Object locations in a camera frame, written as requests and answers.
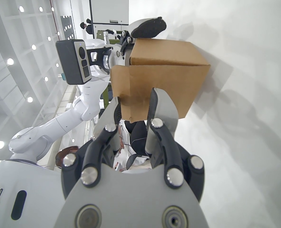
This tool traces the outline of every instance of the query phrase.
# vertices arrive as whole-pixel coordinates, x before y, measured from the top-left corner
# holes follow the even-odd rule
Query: person
[[[93,33],[93,28],[92,28],[92,21],[91,21],[90,19],[87,19],[86,22],[88,23],[88,25],[85,24],[84,22],[82,22],[82,23],[80,24],[80,27],[81,27],[82,29],[84,29],[88,34],[93,35],[94,33]],[[121,36],[119,36],[119,35],[117,34],[116,30],[106,29],[106,30],[104,30],[104,31],[107,31],[109,34],[114,35],[114,36],[115,36],[116,38],[118,38],[119,40],[121,39]]]
[[[118,126],[121,148],[114,164],[120,163],[124,170],[131,168],[150,168],[149,157],[145,152],[147,128],[144,121],[130,123],[121,120]]]
[[[93,35],[93,29],[92,29],[92,22],[91,22],[91,20],[87,19],[86,22],[88,23],[88,25],[85,24],[84,22],[82,22],[80,24],[80,27],[82,29],[84,29],[88,34]]]
[[[76,151],[78,151],[78,149],[79,149],[78,146],[70,146],[59,151],[55,157],[56,166],[61,168],[64,157],[70,153],[75,153]]]

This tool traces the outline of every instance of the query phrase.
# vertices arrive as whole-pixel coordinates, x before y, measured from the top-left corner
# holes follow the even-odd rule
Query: black slot
[[[25,199],[26,199],[26,191],[19,191],[16,196],[13,210],[11,211],[11,215],[10,215],[11,219],[18,220],[21,217]]]
[[[87,60],[82,60],[82,66],[83,67],[87,66]]]
[[[84,77],[88,77],[90,75],[90,72],[89,72],[89,69],[87,66],[83,68],[83,71],[84,71]]]

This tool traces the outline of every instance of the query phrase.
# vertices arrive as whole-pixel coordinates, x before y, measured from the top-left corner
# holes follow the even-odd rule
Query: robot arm
[[[99,114],[100,95],[108,86],[107,81],[93,77],[81,86],[82,94],[73,102],[73,109],[48,121],[46,124],[19,131],[12,137],[9,149],[11,159],[37,163],[43,158],[54,141],[78,126],[82,121],[93,119]]]

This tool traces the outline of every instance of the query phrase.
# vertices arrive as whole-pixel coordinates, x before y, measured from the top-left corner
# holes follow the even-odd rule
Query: wall
[[[210,227],[281,227],[281,0],[130,0],[152,16],[211,63],[175,134],[205,162]]]
[[[87,18],[91,19],[89,0],[71,0],[73,21],[77,39],[93,39],[92,35],[86,33],[80,27],[81,22],[86,22]]]
[[[60,16],[72,16],[70,0],[55,0]]]

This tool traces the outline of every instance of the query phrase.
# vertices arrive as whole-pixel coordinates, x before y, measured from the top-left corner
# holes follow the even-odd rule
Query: cardboard box
[[[165,90],[184,118],[210,68],[192,43],[162,39],[137,39],[130,63],[112,67],[111,85],[131,123],[147,119],[152,88]]]

